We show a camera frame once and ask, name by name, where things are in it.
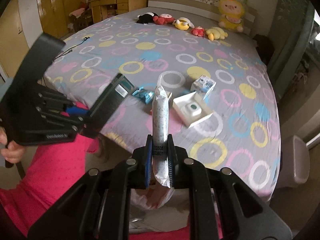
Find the white box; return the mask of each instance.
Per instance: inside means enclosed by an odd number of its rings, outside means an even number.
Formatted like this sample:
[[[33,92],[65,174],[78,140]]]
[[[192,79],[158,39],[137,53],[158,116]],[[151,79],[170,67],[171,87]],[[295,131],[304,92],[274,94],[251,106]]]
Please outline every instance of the white box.
[[[198,107],[192,109],[192,105],[200,106],[201,112],[199,112]],[[207,120],[213,114],[197,92],[175,98],[172,106],[188,128]]]
[[[191,91],[198,92],[199,95],[203,99],[205,99],[210,92],[214,89],[216,82],[213,81],[211,78],[207,77],[206,75],[202,75],[196,81],[194,81],[191,85]]]

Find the bed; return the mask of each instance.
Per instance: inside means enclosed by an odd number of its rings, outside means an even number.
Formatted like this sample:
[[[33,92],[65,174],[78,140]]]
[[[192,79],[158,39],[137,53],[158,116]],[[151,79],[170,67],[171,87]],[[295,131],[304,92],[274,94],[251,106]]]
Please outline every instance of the bed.
[[[173,98],[190,92],[200,75],[217,82],[206,99],[213,115],[187,129],[169,110],[169,133],[175,145],[211,169],[230,167],[260,197],[270,198],[279,173],[280,128],[275,95],[266,66],[252,39],[228,32],[225,40],[209,41],[173,25],[137,24],[147,12],[187,17],[197,26],[217,26],[217,0],[149,0],[149,7],[92,25],[66,39],[66,48],[46,77],[62,93],[91,106],[118,73],[136,87],[154,90],[159,75]],[[245,16],[250,34],[254,10]],[[150,105],[129,96],[101,133],[129,152],[145,145],[152,133]]]

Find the plastic bag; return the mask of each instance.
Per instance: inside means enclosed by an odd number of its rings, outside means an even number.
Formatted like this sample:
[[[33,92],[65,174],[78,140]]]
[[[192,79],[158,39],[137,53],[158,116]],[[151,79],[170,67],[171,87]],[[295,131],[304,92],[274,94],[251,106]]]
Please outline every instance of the plastic bag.
[[[162,186],[170,187],[167,158],[169,100],[161,85],[161,78],[162,76],[160,75],[152,101],[152,167],[156,180]]]

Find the stuffed toy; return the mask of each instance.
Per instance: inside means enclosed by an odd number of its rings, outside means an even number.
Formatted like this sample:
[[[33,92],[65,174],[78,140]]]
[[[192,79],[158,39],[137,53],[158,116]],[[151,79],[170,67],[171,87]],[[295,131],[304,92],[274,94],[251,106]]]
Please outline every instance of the stuffed toy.
[[[204,28],[198,26],[191,30],[191,33],[195,36],[203,37],[204,36]]]
[[[224,30],[219,27],[211,27],[210,29],[206,29],[205,32],[207,33],[210,41],[217,39],[224,40],[225,37],[228,37],[228,33],[224,32]]]
[[[193,23],[190,22],[189,19],[184,17],[180,17],[178,20],[175,20],[172,24],[179,30],[183,30],[183,31],[186,31],[187,29],[189,29],[189,27],[191,28],[195,27]]]
[[[160,14],[160,16],[154,16],[153,17],[153,21],[155,22],[155,24],[158,25],[164,25],[164,24],[171,24],[174,21],[174,18],[170,15],[170,14]]]
[[[222,14],[219,20],[219,26],[228,30],[243,32],[244,8],[236,0],[220,0],[219,11]]]
[[[144,15],[138,15],[139,20],[137,23],[148,24],[153,23],[153,17],[158,16],[156,13],[145,13]]]

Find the human hand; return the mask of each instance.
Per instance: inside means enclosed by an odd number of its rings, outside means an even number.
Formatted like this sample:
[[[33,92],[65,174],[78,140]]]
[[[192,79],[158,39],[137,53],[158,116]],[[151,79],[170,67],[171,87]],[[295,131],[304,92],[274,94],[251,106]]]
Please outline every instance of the human hand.
[[[7,135],[2,127],[0,127],[0,144],[7,145]],[[7,149],[1,149],[0,153],[10,163],[18,163],[24,153],[26,147],[18,145],[16,142],[11,141]]]

